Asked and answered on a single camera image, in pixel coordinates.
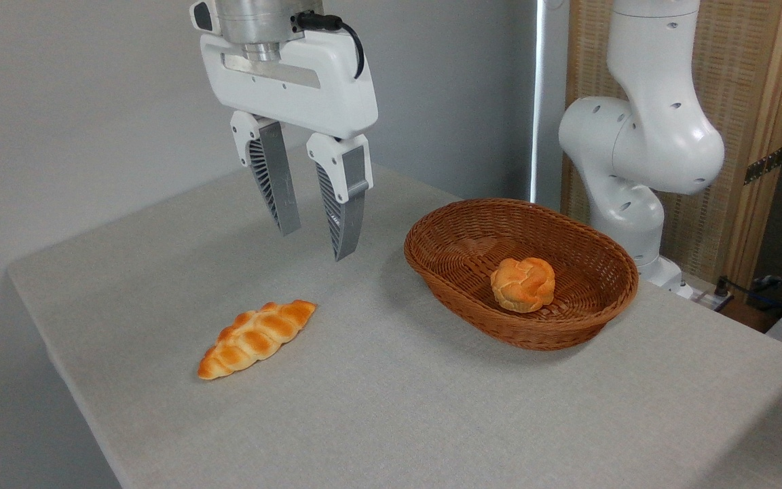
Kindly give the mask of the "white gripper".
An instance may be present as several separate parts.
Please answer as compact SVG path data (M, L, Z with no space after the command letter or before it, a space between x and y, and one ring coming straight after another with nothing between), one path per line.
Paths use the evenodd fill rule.
M286 43L280 60L272 62L249 61L240 46L211 34L201 36L200 47L215 96L239 109L230 120L238 157L283 236L301 222L279 121L317 132L306 147L316 164L335 260L345 259L357 248L366 193L373 187L369 142L360 134L378 119L369 66L354 77L352 38L308 31Z

